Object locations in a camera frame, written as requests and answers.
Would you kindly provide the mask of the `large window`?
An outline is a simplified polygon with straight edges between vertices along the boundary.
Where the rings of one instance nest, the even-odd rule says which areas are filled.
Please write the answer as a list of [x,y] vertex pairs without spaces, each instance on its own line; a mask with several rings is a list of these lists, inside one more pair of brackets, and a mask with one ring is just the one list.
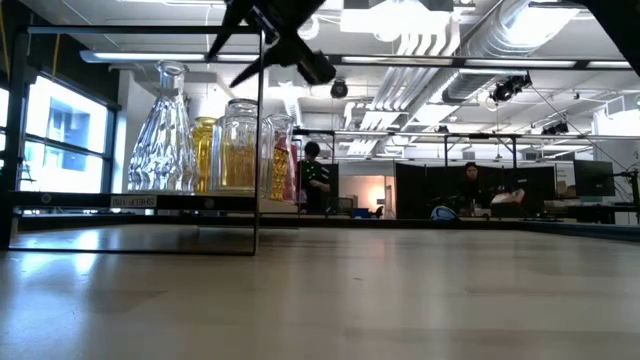
[[101,192],[112,125],[108,107],[38,76],[28,91],[19,189]]

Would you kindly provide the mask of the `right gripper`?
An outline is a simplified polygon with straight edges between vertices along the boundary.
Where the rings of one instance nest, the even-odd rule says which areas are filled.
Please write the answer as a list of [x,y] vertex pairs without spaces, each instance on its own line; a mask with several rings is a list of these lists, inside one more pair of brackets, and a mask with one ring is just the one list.
[[237,75],[230,84],[234,88],[273,65],[288,67],[315,66],[316,54],[301,39],[298,30],[324,4],[325,0],[224,0],[226,10],[206,60],[211,61],[225,45],[249,13],[271,39],[270,47]]

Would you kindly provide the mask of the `black overhead light beam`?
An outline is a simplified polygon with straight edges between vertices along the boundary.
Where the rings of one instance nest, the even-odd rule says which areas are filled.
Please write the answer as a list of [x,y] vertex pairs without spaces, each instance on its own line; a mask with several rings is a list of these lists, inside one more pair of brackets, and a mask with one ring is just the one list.
[[[161,60],[206,63],[204,54],[161,52],[101,52],[82,50],[87,63],[135,63]],[[544,58],[474,58],[445,56],[343,55],[329,54],[326,60],[338,66],[434,67],[468,69],[524,69],[575,71],[631,71],[632,66],[620,59],[544,59]]]

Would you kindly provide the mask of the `silver ceiling duct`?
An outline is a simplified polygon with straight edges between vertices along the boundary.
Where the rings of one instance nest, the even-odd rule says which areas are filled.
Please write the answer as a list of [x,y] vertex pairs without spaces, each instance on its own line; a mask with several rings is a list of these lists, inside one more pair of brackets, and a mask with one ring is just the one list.
[[[463,57],[528,57],[554,38],[577,14],[577,7],[538,6],[534,0],[503,0],[459,48]],[[432,98],[462,103],[494,77],[441,69],[433,78],[441,88]]]

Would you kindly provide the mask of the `red ribbed glass vase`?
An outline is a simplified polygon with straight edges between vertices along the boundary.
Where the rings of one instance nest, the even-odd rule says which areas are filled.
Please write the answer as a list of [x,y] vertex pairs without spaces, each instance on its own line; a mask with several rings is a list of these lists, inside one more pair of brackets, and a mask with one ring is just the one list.
[[293,142],[290,149],[291,154],[291,177],[292,177],[292,200],[297,203],[299,198],[299,189],[300,185],[298,184],[299,175],[298,175],[298,146],[296,142]]

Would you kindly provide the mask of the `black partition panel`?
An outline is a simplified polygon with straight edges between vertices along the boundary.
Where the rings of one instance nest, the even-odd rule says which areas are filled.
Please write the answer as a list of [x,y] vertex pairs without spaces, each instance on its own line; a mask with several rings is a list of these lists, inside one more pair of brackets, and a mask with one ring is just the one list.
[[[433,208],[440,205],[451,208],[461,216],[454,207],[454,200],[457,187],[464,180],[464,166],[397,164],[396,217],[427,219]],[[490,217],[535,217],[543,212],[544,202],[555,197],[555,170],[552,167],[478,168],[485,187],[507,191],[522,188],[526,192],[519,209],[508,207],[500,213],[488,211]]]

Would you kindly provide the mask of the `blue white object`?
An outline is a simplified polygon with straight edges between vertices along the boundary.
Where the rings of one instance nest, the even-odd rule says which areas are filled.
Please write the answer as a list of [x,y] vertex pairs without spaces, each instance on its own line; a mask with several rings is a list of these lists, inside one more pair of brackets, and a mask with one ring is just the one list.
[[433,208],[430,219],[432,221],[459,221],[459,217],[454,210],[442,205]]

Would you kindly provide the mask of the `black ceiling track fixture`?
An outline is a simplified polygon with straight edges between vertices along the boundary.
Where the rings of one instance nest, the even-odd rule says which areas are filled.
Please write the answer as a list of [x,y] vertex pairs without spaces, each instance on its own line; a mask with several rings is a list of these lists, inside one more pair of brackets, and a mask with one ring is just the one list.
[[531,85],[532,80],[529,73],[510,76],[506,80],[496,83],[495,88],[490,92],[489,98],[495,103],[508,102]]

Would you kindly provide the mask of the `short clear ribbed jar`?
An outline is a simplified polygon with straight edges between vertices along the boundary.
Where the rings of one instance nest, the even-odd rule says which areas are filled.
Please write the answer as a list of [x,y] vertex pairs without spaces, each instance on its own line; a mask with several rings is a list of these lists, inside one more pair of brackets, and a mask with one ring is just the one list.
[[260,198],[272,189],[273,128],[258,117],[258,103],[232,99],[213,130],[212,185],[218,196]]

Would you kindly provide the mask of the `person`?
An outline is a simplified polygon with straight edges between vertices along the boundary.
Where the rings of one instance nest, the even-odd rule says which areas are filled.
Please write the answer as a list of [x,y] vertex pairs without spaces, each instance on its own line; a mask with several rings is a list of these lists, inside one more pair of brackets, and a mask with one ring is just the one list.
[[526,192],[519,188],[512,191],[487,188],[481,181],[479,168],[475,162],[464,166],[464,180],[458,185],[454,207],[464,217],[474,217],[481,212],[488,217],[488,211],[500,213],[508,207],[519,209]]
[[317,161],[319,154],[319,144],[308,141],[304,146],[304,158],[298,163],[301,189],[306,199],[304,209],[308,214],[324,213],[326,211],[326,194],[331,191],[330,172]]

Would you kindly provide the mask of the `black computer monitor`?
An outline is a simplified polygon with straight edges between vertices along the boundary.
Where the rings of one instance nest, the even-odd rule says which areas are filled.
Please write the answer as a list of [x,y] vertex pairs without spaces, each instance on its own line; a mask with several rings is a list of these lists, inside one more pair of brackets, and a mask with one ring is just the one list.
[[575,160],[573,167],[576,194],[579,197],[615,195],[613,166],[610,162]]

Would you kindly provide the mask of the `wooden shelf black frame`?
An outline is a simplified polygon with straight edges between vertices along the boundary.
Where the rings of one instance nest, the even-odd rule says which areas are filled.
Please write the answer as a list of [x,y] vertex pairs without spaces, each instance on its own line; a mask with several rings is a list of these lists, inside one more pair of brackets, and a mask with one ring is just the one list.
[[[252,247],[249,251],[219,251],[219,256],[254,256],[259,248],[259,199],[247,197],[216,197],[194,195],[131,195],[131,194],[85,194],[60,192],[17,191],[18,160],[23,134],[23,97],[25,96],[24,74],[27,65],[28,40],[31,35],[217,35],[221,26],[124,26],[124,25],[51,25],[24,26],[16,30],[11,57],[10,99],[8,107],[7,140],[4,160],[4,182],[0,185],[0,250],[10,249],[10,240],[16,229],[14,210],[18,207],[71,207],[81,209],[98,208],[142,208],[154,210],[216,210],[253,213]],[[259,38],[259,56],[264,52],[264,34],[258,28],[238,26],[232,35],[255,35]]]

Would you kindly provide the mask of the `clear diamond-cut glass vase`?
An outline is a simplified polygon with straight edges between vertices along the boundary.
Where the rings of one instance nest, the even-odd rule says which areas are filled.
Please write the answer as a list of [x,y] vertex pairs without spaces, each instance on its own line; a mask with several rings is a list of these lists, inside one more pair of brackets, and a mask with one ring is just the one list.
[[160,61],[158,96],[139,133],[128,167],[132,193],[192,195],[199,177],[192,130],[184,101],[188,67]]

